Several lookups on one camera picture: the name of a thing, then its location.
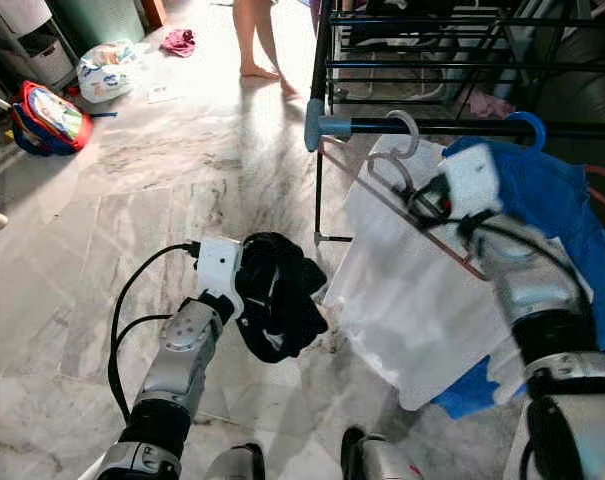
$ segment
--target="blue cloth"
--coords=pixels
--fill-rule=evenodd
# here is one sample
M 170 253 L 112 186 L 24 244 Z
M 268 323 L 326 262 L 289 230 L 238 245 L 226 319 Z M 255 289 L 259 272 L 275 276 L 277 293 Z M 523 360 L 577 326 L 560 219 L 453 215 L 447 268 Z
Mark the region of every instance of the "blue cloth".
M 598 346 L 605 351 L 605 230 L 589 206 L 584 166 L 511 143 L 464 137 L 446 148 L 445 157 L 485 143 L 491 150 L 500 179 L 504 213 L 559 237 L 575 266 L 591 286 Z M 493 405 L 495 382 L 486 379 L 489 357 L 463 375 L 433 403 L 452 418 Z

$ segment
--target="plastic bag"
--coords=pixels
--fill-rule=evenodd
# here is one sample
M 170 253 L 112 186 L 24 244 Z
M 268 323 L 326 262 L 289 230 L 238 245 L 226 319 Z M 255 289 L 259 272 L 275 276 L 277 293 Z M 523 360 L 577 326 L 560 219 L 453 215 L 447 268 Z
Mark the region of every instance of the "plastic bag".
M 93 47 L 77 67 L 82 96 L 99 103 L 129 92 L 140 76 L 140 63 L 135 45 L 129 40 Z

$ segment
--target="black metal rack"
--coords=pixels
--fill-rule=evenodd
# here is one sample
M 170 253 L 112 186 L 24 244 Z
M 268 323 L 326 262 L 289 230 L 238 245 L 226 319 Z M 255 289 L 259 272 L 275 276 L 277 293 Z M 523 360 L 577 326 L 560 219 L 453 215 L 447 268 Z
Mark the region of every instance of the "black metal rack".
M 536 105 L 547 80 L 552 75 L 565 72 L 586 72 L 605 75 L 605 64 L 601 62 L 578 63 L 556 61 L 556 53 L 566 28 L 604 29 L 605 21 L 575 19 L 571 0 L 564 1 L 558 18 L 523 18 L 514 16 L 512 11 L 502 8 L 456 9 L 453 14 L 443 16 L 372 16 L 361 12 L 344 12 L 341 3 L 324 0 L 320 12 L 311 99 L 326 101 L 328 111 L 334 113 L 334 105 L 445 105 L 450 107 L 451 98 L 466 95 L 460 102 L 455 118 L 415 118 L 421 134 L 508 136 L 523 139 L 533 134 L 531 127 L 521 121 L 467 120 L 462 113 L 471 91 L 489 79 L 492 85 L 511 84 L 525 86 L 530 92 L 527 110 L 535 112 Z M 428 42 L 416 45 L 368 44 L 357 45 L 350 42 L 345 26 L 357 26 L 360 32 L 370 28 L 372 36 L 379 38 L 407 38 L 414 34 Z M 513 27 L 533 27 L 552 29 L 549 48 L 542 61 L 534 61 L 518 51 L 513 39 Z M 402 54 L 400 60 L 351 60 L 336 58 L 336 52 L 348 54 L 391 52 Z M 442 54 L 435 59 L 416 60 L 411 53 L 428 51 Z M 390 69 L 447 69 L 460 70 L 462 75 L 455 78 L 424 79 L 410 76 L 355 76 L 340 77 L 338 70 L 373 69 L 373 72 Z M 501 72 L 513 72 L 512 78 L 500 76 Z M 349 98 L 337 95 L 339 85 L 357 83 L 440 83 L 455 88 L 455 93 L 443 99 L 398 99 L 398 98 Z M 403 122 L 389 118 L 350 118 L 350 133 L 400 134 L 408 133 Z M 546 122 L 548 137 L 605 140 L 605 123 L 587 122 Z M 325 236 L 321 233 L 322 203 L 322 154 L 317 153 L 315 240 L 349 241 L 342 236 Z

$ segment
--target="white cloth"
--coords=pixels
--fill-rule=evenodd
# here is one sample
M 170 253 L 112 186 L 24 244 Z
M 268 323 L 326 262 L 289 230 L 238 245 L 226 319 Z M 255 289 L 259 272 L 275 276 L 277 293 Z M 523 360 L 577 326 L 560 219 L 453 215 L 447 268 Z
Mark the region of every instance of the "white cloth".
M 406 135 L 383 135 L 372 152 L 405 151 L 409 142 Z M 416 154 L 402 161 L 416 188 L 436 174 L 442 149 L 421 140 Z M 389 162 L 378 160 L 375 170 L 402 185 Z M 359 176 L 384 191 L 366 165 Z M 342 307 L 342 328 L 355 351 L 398 388 L 403 408 L 418 409 L 505 342 L 509 330 L 490 283 L 471 276 L 357 183 L 345 209 L 355 238 L 324 303 Z M 456 242 L 450 231 L 438 236 Z M 495 378 L 517 374 L 508 346 L 503 364 L 491 371 Z

